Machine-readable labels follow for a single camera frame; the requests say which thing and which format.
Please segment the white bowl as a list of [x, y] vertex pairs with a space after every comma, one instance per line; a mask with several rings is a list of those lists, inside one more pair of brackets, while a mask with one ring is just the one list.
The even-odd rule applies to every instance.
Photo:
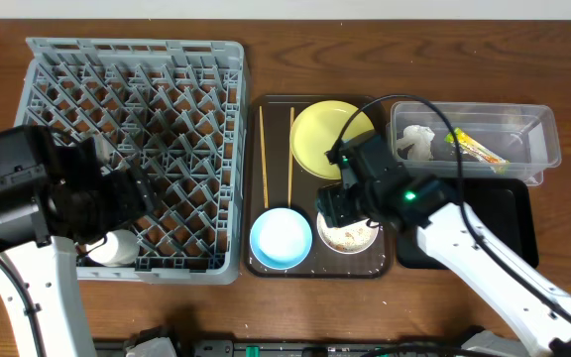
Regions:
[[379, 229], [369, 227], [366, 220], [342, 228], [330, 228], [321, 213], [317, 214], [316, 227], [326, 246], [335, 252], [348, 255], [367, 250], [379, 234]]

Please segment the blue bowl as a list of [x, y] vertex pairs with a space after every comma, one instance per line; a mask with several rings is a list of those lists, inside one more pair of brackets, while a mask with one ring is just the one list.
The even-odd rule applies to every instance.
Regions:
[[252, 224], [250, 249], [264, 267], [286, 271], [300, 265], [311, 251], [313, 234], [297, 211], [278, 207], [263, 212]]

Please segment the yellow plate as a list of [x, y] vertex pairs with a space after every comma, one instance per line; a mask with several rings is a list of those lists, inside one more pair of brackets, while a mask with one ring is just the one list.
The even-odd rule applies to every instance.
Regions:
[[292, 154], [308, 173], [322, 179], [341, 178], [339, 168], [329, 163], [326, 153], [357, 107], [338, 100], [314, 103], [294, 119], [289, 135]]

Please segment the white tissue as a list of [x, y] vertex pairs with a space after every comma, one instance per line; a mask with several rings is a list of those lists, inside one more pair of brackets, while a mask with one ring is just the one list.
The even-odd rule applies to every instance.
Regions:
[[406, 150], [406, 158], [410, 161], [431, 161], [431, 143], [434, 137], [435, 134], [429, 127], [409, 125], [404, 128], [402, 137], [397, 139], [397, 148]]

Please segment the wooden chopstick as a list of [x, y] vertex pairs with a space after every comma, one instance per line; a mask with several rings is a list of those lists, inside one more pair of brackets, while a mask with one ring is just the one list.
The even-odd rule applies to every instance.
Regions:
[[261, 150], [263, 203], [264, 203], [264, 208], [268, 209], [270, 207], [270, 199], [269, 199], [269, 189], [268, 189], [265, 122], [264, 122], [264, 113], [263, 113], [263, 107], [262, 106], [259, 107], [259, 127], [260, 127], [260, 150]]
[[291, 142], [290, 142], [290, 137], [291, 137], [291, 130], [292, 130], [292, 126], [293, 126], [293, 122], [294, 122], [294, 118], [295, 118], [295, 110], [294, 107], [291, 107], [289, 109], [289, 130], [288, 130], [288, 168], [287, 168], [287, 207], [291, 208], [291, 199], [292, 199], [292, 174], [293, 174], [293, 154], [292, 154], [292, 148], [291, 148]]

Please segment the green yellow snack wrapper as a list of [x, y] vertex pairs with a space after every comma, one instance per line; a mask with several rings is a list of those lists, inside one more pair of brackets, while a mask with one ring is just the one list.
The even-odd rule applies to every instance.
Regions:
[[455, 141], [458, 141], [463, 154], [470, 155], [478, 162], [488, 164], [496, 174], [503, 175], [510, 164], [508, 160], [486, 148], [459, 127], [447, 134], [444, 141], [451, 145], [455, 145]]

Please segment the white cup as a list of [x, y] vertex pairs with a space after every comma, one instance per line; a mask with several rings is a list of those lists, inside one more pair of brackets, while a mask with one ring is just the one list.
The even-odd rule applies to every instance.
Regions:
[[108, 232], [95, 243], [85, 246], [87, 256], [106, 267], [121, 267], [134, 263], [140, 246], [137, 236], [129, 230]]

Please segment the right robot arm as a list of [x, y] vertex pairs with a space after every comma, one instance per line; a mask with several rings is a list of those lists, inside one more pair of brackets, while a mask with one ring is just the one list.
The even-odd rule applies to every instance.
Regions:
[[490, 231], [465, 203], [462, 181], [411, 177], [373, 132], [337, 141], [327, 158], [341, 175], [317, 192], [328, 226], [366, 221], [414, 230], [417, 247], [487, 303], [529, 355], [571, 356], [571, 295]]

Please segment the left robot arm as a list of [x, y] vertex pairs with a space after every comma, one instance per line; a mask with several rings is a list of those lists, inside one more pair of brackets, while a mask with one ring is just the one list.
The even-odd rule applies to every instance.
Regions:
[[142, 169], [102, 171], [93, 138], [22, 125], [0, 132], [0, 298], [22, 356], [93, 356], [76, 272], [90, 244], [155, 211]]

